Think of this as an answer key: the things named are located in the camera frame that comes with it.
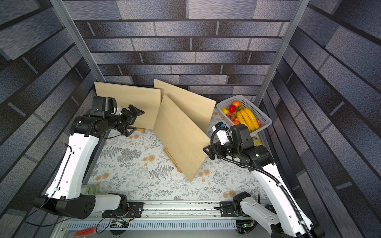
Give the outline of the plywood board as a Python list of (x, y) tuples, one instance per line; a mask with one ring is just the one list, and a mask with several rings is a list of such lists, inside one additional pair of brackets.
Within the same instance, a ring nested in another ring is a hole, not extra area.
[(216, 101), (155, 79), (154, 88), (167, 95), (203, 132), (207, 132)]
[(164, 95), (153, 128), (188, 181), (192, 181), (207, 158), (203, 149), (210, 138)]
[(159, 89), (95, 82), (95, 90), (97, 96), (115, 98), (120, 108), (133, 105), (144, 111), (145, 114), (137, 117), (134, 126), (153, 129), (161, 103)]

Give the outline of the wooden easel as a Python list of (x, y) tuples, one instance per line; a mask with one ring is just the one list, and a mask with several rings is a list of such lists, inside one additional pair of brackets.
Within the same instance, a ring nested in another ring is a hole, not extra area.
[(176, 167), (177, 171), (182, 174), (183, 173), (182, 170), (180, 169), (180, 167), (178, 166), (178, 164), (176, 163), (174, 158), (171, 156), (169, 151), (166, 148), (164, 148), (164, 152), (168, 156), (168, 158), (171, 160), (171, 162), (174, 164), (174, 166)]

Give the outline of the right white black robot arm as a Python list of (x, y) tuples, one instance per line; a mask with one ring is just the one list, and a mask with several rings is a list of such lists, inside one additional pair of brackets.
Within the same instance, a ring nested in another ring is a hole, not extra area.
[(238, 216), (254, 219), (273, 238), (325, 236), (323, 228), (315, 225), (295, 201), (268, 149), (255, 145), (246, 126), (228, 127), (218, 122), (212, 130), (210, 145), (203, 149), (207, 156), (248, 169), (260, 182), (273, 207), (269, 210), (247, 192), (241, 192), (233, 197), (231, 205)]

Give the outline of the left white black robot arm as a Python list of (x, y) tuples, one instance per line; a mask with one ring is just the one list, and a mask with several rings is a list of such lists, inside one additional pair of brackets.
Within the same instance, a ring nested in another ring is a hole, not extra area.
[(86, 219), (96, 212), (117, 217), (128, 214), (125, 195), (85, 195), (81, 187), (90, 159), (104, 133), (117, 130), (129, 137), (137, 130), (134, 127), (137, 117), (144, 113), (133, 105), (118, 110), (115, 98), (94, 97), (89, 114), (74, 119), (57, 175), (45, 195), (34, 198), (34, 207), (76, 219)]

